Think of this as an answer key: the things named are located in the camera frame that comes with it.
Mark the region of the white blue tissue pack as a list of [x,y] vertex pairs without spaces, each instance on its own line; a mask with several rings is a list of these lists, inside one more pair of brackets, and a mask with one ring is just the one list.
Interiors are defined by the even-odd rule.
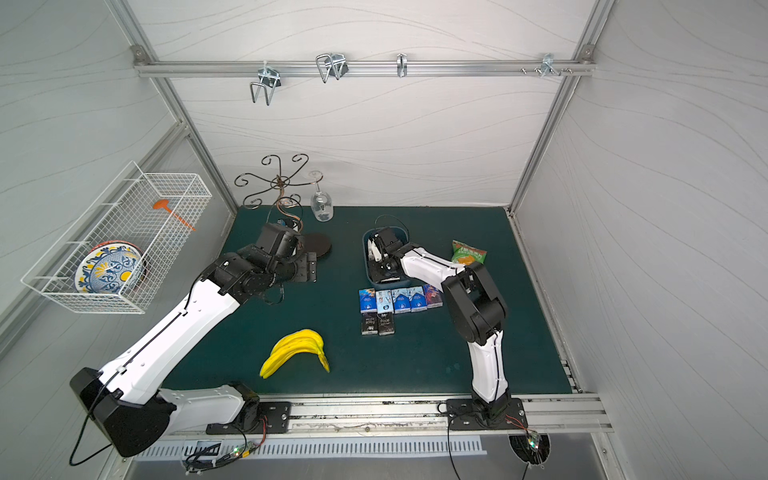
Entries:
[[390,290],[377,290],[376,308],[378,314],[392,314],[394,312],[394,301]]

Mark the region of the dark blue tissue pack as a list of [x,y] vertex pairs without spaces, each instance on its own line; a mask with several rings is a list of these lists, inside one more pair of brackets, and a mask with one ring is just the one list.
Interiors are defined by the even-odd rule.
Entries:
[[378,311],[376,290],[374,288],[360,289],[358,297],[361,314],[376,313]]

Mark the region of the light blue tissue pack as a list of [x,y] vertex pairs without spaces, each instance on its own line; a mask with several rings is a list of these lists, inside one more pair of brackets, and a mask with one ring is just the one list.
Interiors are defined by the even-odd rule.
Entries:
[[422,286],[413,286],[408,289],[410,309],[412,312],[421,312],[428,309],[428,303]]
[[408,288],[391,290],[393,312],[395,314],[410,313],[412,311],[410,292]]

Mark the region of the red blue tissue pack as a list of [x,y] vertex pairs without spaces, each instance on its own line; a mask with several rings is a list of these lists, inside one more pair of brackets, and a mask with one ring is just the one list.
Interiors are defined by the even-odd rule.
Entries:
[[428,309],[440,308],[443,306],[442,292],[438,288],[433,285],[425,284],[422,286],[422,291]]

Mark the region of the teal storage box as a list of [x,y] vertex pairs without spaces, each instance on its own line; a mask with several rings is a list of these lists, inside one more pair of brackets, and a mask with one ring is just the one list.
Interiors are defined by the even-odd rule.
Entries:
[[[387,228],[387,227],[389,227],[389,228],[392,228],[392,229],[395,231],[396,235],[397,235],[397,236],[400,238],[400,240],[403,242],[403,246],[402,246],[402,247],[405,247],[405,246],[407,246],[407,245],[409,244],[409,240],[410,240],[410,238],[409,238],[409,232],[408,232],[408,230],[407,230],[407,229],[405,229],[405,228],[403,228],[403,227],[397,227],[397,226],[376,227],[376,228],[373,228],[373,229],[371,229],[371,230],[367,231],[367,232],[366,232],[366,233],[363,235],[363,248],[364,248],[365,270],[366,270],[366,275],[367,275],[367,278],[368,278],[368,254],[369,254],[369,252],[368,252],[368,239],[369,239],[369,237],[370,237],[370,236],[371,236],[371,235],[372,235],[372,234],[373,234],[373,233],[374,233],[376,230],[379,230],[379,229],[382,229],[382,228]],[[400,257],[397,255],[397,252],[398,252],[399,250],[397,250],[397,251],[396,251],[396,252],[395,252],[395,253],[392,255],[392,257],[395,257],[395,258],[399,259],[399,260],[400,260],[400,263],[401,263],[401,258],[400,258]],[[405,274],[405,271],[404,271],[403,267],[402,267],[402,270],[403,270],[403,272],[404,272],[404,277],[403,277],[403,279],[402,279],[402,280],[400,280],[400,281],[397,281],[397,282],[384,283],[384,284],[374,284],[374,283],[372,283],[372,282],[369,280],[369,278],[368,278],[368,280],[369,280],[369,282],[371,283],[371,285],[372,285],[372,286],[373,286],[373,287],[374,287],[376,290],[382,290],[382,289],[394,289],[394,288],[401,288],[401,287],[409,287],[409,286],[411,285],[411,283],[412,283],[412,279],[411,279],[409,276],[407,276],[407,275]]]

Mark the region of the copper glass rack stand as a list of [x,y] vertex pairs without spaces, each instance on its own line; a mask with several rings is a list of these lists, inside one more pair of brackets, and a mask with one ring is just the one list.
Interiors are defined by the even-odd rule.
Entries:
[[273,211],[277,212],[277,224],[288,227],[304,235],[304,248],[309,252],[314,252],[318,259],[327,257],[332,250],[332,243],[326,234],[307,233],[304,230],[304,205],[299,193],[289,193],[290,188],[313,187],[308,177],[306,180],[300,180],[299,174],[309,163],[310,157],[305,153],[298,153],[292,156],[290,163],[295,164],[296,168],[292,172],[285,172],[283,169],[282,158],[277,154],[266,155],[261,159],[261,165],[264,167],[275,166],[276,173],[272,177],[266,174],[257,174],[253,172],[244,172],[237,175],[233,181],[236,188],[250,188],[256,181],[263,182],[266,187],[246,194],[242,200],[242,206],[249,210],[256,210],[266,204],[264,196],[275,193],[274,201],[268,207],[267,222],[270,222]]

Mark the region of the green snack bag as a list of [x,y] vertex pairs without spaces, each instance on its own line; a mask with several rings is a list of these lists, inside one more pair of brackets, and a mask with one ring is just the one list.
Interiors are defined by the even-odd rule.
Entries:
[[483,263],[487,256],[487,251],[470,246],[464,242],[452,241],[453,255],[451,261],[462,265],[471,265],[474,262]]

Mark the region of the yellow banana bunch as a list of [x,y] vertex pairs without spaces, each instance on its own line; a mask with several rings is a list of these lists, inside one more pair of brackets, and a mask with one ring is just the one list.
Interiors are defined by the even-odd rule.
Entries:
[[324,345],[324,339],[314,330],[303,329],[286,335],[273,346],[269,357],[260,368],[259,376],[263,379],[269,378],[292,357],[304,353],[315,355],[323,369],[330,372]]

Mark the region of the orange spatula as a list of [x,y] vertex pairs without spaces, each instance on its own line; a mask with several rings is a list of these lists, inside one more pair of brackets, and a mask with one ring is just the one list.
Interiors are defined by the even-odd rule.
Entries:
[[163,210],[167,212],[171,217],[175,218],[177,221],[179,221],[182,225],[187,227],[188,229],[195,231],[195,227],[187,222],[184,218],[182,218],[179,214],[177,214],[170,206],[169,206],[169,200],[168,199],[160,199],[156,201],[153,204],[154,210]]

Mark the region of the metal hook left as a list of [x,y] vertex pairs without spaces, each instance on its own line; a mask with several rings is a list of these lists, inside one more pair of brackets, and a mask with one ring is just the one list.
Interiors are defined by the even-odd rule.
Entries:
[[276,90],[282,85],[281,75],[267,63],[257,71],[256,80],[249,84],[253,103],[262,97],[267,106],[270,106]]

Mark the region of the metal hook middle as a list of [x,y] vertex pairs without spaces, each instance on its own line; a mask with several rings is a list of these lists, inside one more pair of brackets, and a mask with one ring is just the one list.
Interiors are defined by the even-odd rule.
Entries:
[[340,80],[349,71],[347,59],[341,53],[320,54],[316,57],[315,64],[323,83],[327,83],[330,78]]

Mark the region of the metal hook small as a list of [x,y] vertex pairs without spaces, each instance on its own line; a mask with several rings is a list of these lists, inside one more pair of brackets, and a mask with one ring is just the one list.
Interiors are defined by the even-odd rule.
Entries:
[[406,54],[399,53],[396,56],[396,74],[398,78],[405,78],[407,76],[407,62],[408,59]]

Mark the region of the metal hook right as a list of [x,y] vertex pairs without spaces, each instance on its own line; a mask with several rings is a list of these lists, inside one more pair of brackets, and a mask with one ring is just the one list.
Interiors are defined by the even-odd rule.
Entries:
[[555,63],[554,57],[551,54],[545,54],[538,66],[532,69],[521,68],[520,72],[525,76],[536,75],[539,78],[546,78],[568,76],[572,73],[572,70],[570,68],[559,68]]

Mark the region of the aluminium top rail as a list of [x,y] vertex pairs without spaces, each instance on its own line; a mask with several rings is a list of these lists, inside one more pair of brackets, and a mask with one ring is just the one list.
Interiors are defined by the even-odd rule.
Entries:
[[[294,61],[151,61],[136,47],[134,69],[145,78],[256,78],[257,71],[267,63],[277,70],[281,79],[321,79],[314,60]],[[398,78],[396,56],[384,60],[350,60],[349,71],[342,78]],[[407,56],[405,78],[478,78],[525,76],[521,68],[538,66],[541,58],[533,60],[423,60]],[[591,52],[571,60],[555,59],[559,68],[570,68],[563,77],[590,76],[596,70]]]

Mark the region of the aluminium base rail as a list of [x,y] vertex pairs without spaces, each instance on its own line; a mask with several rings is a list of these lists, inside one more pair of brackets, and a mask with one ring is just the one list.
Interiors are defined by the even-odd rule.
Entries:
[[514,394],[492,428],[480,425],[464,395],[263,395],[269,432],[292,436],[437,435],[457,420],[460,433],[611,433],[596,394]]

